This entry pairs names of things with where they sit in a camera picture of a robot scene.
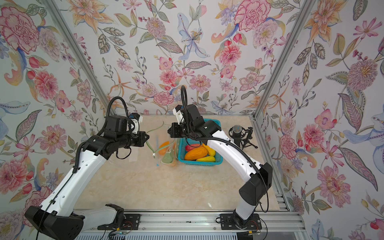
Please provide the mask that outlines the clear zip-top bag green print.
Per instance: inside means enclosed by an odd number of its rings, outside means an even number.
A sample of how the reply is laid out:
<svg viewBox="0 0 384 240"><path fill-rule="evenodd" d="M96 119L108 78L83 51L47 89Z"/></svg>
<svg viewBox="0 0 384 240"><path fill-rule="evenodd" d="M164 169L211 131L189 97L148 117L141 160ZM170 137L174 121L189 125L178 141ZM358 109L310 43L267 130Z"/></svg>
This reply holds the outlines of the clear zip-top bag green print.
<svg viewBox="0 0 384 240"><path fill-rule="evenodd" d="M150 139L146 141L146 146L150 150L152 160L156 167L174 167L178 163L179 140L173 139L168 134L171 127L165 121L157 121L155 125L146 131Z"/></svg>

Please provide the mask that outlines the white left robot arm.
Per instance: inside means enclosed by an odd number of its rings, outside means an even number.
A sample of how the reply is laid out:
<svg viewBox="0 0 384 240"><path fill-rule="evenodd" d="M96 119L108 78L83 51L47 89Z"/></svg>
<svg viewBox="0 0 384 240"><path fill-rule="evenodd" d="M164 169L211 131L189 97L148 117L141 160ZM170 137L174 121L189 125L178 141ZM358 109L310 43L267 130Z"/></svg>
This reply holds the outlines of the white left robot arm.
<svg viewBox="0 0 384 240"><path fill-rule="evenodd" d="M74 240L81 232L106 226L121 228L124 209L107 204L102 208L75 212L75 204L95 173L119 149L143 147L149 139L140 131L143 117L137 113L108 116L101 132L81 143L73 169L39 205L27 208L25 217L38 234L55 240Z"/></svg>

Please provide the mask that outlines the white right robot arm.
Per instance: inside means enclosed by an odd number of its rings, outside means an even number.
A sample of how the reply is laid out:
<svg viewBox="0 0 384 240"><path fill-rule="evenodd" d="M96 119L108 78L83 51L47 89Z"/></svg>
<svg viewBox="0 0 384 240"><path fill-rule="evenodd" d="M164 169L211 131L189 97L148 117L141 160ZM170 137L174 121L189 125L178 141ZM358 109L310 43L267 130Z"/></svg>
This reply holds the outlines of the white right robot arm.
<svg viewBox="0 0 384 240"><path fill-rule="evenodd" d="M251 220L262 197L268 197L272 185L272 166L251 158L231 141L218 124L212 120L206 121L195 105L178 105L173 109L173 115L177 122L172 123L168 129L171 138L202 142L221 155L245 182L239 189L241 201L234 210L234 219L238 225L245 225Z"/></svg>

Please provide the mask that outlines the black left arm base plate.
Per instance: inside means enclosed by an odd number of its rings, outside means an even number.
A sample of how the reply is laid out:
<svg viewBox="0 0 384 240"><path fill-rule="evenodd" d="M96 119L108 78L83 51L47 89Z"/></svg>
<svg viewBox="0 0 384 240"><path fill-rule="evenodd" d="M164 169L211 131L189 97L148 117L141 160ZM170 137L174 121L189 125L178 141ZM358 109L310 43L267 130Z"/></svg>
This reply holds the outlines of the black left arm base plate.
<svg viewBox="0 0 384 240"><path fill-rule="evenodd" d="M112 223L109 225L98 226L97 230L101 230L101 231L138 230L140 220L141 220L140 214L124 214L124 217L121 221L118 221L117 223Z"/></svg>

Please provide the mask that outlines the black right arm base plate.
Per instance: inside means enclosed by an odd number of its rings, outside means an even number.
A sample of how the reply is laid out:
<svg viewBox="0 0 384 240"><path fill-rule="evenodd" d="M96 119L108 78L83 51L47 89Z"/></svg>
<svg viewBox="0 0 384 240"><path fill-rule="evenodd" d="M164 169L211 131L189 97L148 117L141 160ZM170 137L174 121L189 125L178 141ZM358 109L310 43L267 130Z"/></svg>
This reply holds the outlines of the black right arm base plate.
<svg viewBox="0 0 384 240"><path fill-rule="evenodd" d="M221 230L258 231L263 229L260 217L256 213L246 220L237 216L236 213L220 214L216 222L221 225Z"/></svg>

